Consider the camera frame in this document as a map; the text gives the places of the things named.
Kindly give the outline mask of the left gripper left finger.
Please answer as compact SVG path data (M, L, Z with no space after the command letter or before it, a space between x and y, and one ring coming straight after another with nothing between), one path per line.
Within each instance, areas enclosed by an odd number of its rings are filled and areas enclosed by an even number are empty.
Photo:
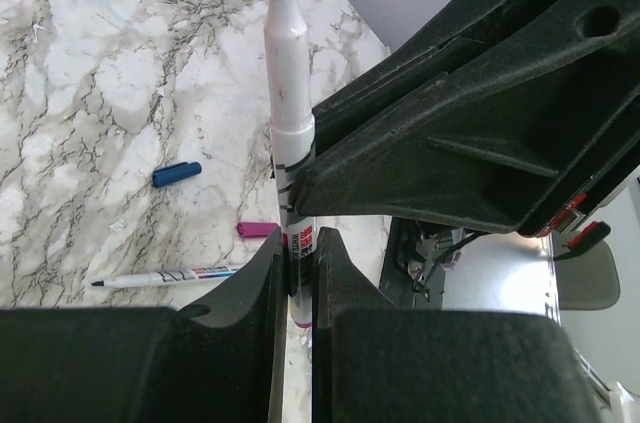
M180 310L5 310L1 418L278 422L286 307L273 233L234 276Z

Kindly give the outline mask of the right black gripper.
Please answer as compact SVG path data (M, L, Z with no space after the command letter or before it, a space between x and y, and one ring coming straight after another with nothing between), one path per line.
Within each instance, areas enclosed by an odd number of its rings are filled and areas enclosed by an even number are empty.
M324 152L294 204L542 238L638 173L639 4L564 0Z

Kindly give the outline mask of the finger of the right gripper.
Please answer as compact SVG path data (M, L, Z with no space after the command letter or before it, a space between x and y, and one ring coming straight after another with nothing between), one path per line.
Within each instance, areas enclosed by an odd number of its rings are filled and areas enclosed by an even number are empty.
M328 151L434 76L469 63L557 1L451 0L398 50L316 106L317 151Z

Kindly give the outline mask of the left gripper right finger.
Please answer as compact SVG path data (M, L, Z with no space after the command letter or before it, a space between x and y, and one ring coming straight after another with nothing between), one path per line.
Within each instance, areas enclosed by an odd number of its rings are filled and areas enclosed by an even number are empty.
M551 319L394 306L338 230L315 253L315 422L596 422L567 335Z

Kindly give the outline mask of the purple pen cap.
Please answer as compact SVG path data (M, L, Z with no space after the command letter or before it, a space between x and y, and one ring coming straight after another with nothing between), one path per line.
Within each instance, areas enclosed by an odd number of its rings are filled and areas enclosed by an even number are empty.
M277 223L270 222L238 222L236 231L242 239L268 238L276 229Z

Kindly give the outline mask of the dark red tip pen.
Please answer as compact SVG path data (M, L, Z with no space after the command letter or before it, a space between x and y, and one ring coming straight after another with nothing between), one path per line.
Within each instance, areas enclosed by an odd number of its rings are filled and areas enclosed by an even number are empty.
M290 274L290 314L312 325L316 224L290 202L298 173L315 156L315 118L310 95L308 27L298 0L269 0L264 26L270 97L270 139L280 226Z

